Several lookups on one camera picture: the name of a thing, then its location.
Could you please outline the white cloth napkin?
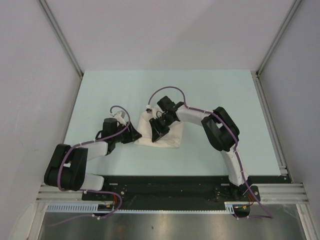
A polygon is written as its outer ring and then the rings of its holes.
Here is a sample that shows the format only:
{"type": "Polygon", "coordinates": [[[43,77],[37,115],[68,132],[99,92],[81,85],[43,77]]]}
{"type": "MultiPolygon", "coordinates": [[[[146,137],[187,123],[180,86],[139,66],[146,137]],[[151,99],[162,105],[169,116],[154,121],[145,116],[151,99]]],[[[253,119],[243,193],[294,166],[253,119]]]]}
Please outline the white cloth napkin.
{"type": "Polygon", "coordinates": [[[134,143],[140,146],[154,148],[178,148],[181,145],[183,127],[182,122],[175,122],[170,126],[169,132],[156,142],[152,142],[152,128],[149,120],[152,118],[151,113],[142,112],[139,117],[137,131],[142,135],[134,143]]]}

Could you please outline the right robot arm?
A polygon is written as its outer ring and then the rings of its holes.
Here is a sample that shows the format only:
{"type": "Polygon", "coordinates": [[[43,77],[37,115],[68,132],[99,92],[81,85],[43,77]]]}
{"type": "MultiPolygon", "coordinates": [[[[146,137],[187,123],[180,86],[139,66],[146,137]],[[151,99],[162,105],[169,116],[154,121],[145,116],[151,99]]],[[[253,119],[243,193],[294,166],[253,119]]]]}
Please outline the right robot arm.
{"type": "Polygon", "coordinates": [[[223,157],[231,196],[237,201],[248,196],[251,182],[238,152],[240,130],[223,107],[207,111],[187,106],[182,101],[174,103],[164,96],[156,107],[148,106],[146,111],[153,115],[149,120],[153,143],[167,135],[175,123],[187,122],[203,127],[210,145],[223,157]]]}

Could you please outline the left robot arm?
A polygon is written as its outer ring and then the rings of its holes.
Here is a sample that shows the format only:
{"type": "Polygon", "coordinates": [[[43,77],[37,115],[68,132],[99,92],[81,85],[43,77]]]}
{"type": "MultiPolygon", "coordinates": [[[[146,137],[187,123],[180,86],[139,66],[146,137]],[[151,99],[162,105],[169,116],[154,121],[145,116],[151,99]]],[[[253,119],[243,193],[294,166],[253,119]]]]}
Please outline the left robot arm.
{"type": "Polygon", "coordinates": [[[76,147],[62,143],[55,147],[44,183],[63,191],[93,191],[98,199],[105,200],[110,196],[111,188],[104,184],[104,177],[87,172],[87,162],[109,155],[117,143],[129,144],[141,137],[131,122],[106,118],[94,140],[76,147]]]}

